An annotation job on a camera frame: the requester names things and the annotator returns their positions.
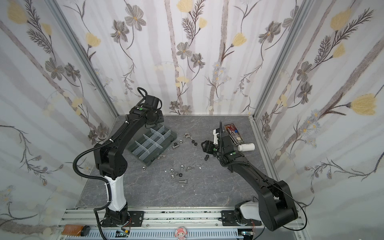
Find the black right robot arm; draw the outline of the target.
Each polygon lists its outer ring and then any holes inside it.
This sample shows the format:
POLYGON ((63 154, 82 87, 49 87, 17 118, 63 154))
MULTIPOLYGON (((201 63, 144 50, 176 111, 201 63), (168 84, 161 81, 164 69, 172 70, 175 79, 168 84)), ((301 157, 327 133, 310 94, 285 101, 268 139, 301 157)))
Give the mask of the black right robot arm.
POLYGON ((214 140, 204 141, 201 146, 203 152, 216 157, 222 167, 239 174, 258 195, 257 203, 243 201, 237 204, 232 217, 222 217, 223 223, 245 226, 248 221, 259 221, 270 231, 285 228, 298 232, 307 227, 306 214, 304 214, 303 227, 293 229, 286 226, 298 219, 297 207, 301 207, 293 198, 289 185, 284 181, 278 182, 268 177, 252 165, 242 152, 235 149, 222 122, 215 129, 214 140))

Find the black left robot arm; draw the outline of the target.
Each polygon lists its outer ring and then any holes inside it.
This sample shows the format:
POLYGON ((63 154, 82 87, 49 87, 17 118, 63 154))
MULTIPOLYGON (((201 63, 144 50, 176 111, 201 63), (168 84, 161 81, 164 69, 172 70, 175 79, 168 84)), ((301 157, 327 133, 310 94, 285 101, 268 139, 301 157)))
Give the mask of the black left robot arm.
POLYGON ((123 125, 103 144, 96 144, 93 148, 79 154, 73 161, 74 172, 86 179, 100 180, 107 189, 107 203, 103 207, 95 208, 98 211, 106 210, 102 221, 97 220, 99 227, 125 226, 131 217, 128 203, 124 195, 123 176, 128 168, 128 162, 123 157, 123 152, 129 141, 142 127, 155 126, 164 122, 162 101, 148 94, 141 87, 137 88, 142 99, 125 116, 123 125), (83 156, 94 153, 96 167, 100 176, 91 176, 82 173, 78 161, 83 156))

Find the grey metal tool tray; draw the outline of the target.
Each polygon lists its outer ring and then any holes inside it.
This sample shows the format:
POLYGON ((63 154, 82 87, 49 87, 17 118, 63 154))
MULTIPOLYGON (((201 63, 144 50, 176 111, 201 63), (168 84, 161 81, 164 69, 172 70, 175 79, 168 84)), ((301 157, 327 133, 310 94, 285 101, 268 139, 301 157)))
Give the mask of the grey metal tool tray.
POLYGON ((226 132, 229 134, 229 136, 231 137, 231 140, 232 140, 234 145, 238 146, 238 145, 242 145, 245 143, 239 130, 237 129, 237 127, 234 124, 226 124, 224 126, 224 128, 225 128, 226 132))

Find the white plastic bottle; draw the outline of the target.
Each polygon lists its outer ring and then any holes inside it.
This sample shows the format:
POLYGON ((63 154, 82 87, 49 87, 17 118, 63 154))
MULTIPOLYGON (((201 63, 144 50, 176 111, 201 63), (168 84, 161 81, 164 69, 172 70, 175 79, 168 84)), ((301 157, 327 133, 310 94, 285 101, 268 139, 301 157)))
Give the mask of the white plastic bottle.
POLYGON ((250 151, 254 151, 256 146, 255 146, 255 144, 250 143, 250 144, 238 145, 237 148, 238 148, 238 151, 240 151, 240 152, 250 152, 250 151))

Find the steel wing nut far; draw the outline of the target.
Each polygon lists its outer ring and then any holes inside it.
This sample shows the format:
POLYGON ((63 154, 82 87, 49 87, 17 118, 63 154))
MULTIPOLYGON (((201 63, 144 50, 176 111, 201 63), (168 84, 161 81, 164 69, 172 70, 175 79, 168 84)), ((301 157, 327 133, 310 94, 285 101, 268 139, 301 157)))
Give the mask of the steel wing nut far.
POLYGON ((184 133, 184 138, 193 140, 193 138, 192 138, 190 133, 184 133))

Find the steel wing nut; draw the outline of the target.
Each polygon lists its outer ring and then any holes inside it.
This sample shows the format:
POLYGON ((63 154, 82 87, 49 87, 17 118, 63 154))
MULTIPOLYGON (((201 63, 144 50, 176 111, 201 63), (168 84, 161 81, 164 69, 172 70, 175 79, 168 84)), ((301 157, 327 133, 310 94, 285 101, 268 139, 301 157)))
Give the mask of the steel wing nut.
POLYGON ((191 171, 191 170, 194 170, 194 169, 195 169, 194 167, 188 166, 186 171, 188 172, 188 171, 191 171))
POLYGON ((184 133, 184 138, 193 140, 193 138, 192 138, 190 133, 184 133))

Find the steel wing nut centre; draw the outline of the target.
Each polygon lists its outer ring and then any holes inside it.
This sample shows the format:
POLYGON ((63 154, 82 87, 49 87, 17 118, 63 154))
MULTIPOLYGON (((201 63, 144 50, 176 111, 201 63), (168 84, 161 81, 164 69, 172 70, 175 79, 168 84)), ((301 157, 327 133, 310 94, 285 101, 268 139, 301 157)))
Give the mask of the steel wing nut centre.
POLYGON ((194 169, 195 169, 194 167, 188 166, 186 171, 188 172, 188 171, 191 171, 191 170, 194 170, 194 169))

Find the pink doll figure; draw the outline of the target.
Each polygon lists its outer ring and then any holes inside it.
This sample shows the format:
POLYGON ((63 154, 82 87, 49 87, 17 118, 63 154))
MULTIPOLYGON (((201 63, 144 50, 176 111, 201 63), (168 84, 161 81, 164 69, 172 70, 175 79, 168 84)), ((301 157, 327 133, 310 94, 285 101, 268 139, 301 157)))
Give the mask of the pink doll figure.
POLYGON ((187 234, 188 234, 188 232, 187 232, 186 228, 179 227, 176 229, 174 236, 178 240, 186 240, 187 234))

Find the orange brown board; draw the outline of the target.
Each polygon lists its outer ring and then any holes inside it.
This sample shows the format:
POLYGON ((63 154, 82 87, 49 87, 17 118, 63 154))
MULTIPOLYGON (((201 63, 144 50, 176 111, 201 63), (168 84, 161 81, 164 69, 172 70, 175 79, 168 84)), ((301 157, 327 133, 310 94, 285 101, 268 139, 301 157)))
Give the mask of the orange brown board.
POLYGON ((64 236, 85 237, 90 232, 91 227, 87 225, 65 225, 62 231, 64 236))

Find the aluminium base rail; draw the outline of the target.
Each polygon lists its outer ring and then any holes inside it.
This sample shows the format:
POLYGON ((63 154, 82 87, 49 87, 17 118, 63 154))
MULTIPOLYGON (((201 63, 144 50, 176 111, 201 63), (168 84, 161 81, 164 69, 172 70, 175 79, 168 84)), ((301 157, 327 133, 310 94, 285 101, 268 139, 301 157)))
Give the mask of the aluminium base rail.
POLYGON ((125 227, 105 227, 108 240, 174 240, 178 228, 187 240, 308 240, 305 218, 300 215, 273 232, 259 216, 258 203, 243 207, 129 208, 125 227))

